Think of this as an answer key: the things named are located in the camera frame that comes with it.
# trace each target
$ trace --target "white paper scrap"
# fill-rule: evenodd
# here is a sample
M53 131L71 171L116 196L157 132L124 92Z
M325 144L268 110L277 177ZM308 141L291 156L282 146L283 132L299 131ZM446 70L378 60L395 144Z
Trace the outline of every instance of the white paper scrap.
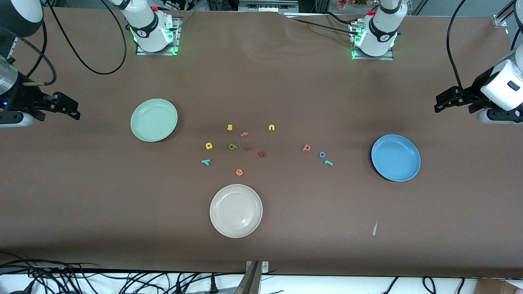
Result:
M376 230L378 229L378 222L376 222L376 225L374 226L374 230L372 230L372 235L376 236Z

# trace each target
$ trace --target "cable connector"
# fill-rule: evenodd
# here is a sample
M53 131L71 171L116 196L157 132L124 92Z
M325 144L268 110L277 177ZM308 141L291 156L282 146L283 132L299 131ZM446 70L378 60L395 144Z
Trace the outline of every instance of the cable connector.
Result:
M209 294L216 294L220 292L218 288L216 287L216 280L214 279L214 274L211 275L211 289L209 290Z

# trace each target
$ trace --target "table surface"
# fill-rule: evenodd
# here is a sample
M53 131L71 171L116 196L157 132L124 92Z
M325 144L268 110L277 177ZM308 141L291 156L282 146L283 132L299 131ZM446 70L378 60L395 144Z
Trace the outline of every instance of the table surface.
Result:
M119 64L107 11L56 10L87 64ZM456 84L449 18L405 18L394 61L375 62L352 60L344 33L275 13L195 13L178 56L136 56L128 38L122 69L99 76L51 16L46 55L58 81L42 89L77 100L82 117L48 114L33 128L2 130L1 249L103 268L229 272L263 259L293 274L523 276L521 126L481 125L466 107L434 113L435 96ZM37 46L40 34L30 38ZM509 42L489 18L459 18L451 46L469 85ZM20 44L15 58L27 72L36 55ZM42 63L32 78L47 81L50 71ZM158 143L129 126L151 98L171 101L180 117ZM385 180L369 160L389 133L421 153L408 182ZM209 204L235 183L258 192L264 214L251 235L228 239Z

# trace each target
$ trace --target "blue plate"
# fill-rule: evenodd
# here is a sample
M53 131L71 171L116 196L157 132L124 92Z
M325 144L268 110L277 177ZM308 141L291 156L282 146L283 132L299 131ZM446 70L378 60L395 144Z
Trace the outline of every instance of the blue plate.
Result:
M409 139L394 134L385 135L374 143L371 158L378 173L395 182L412 179L422 162L416 146Z

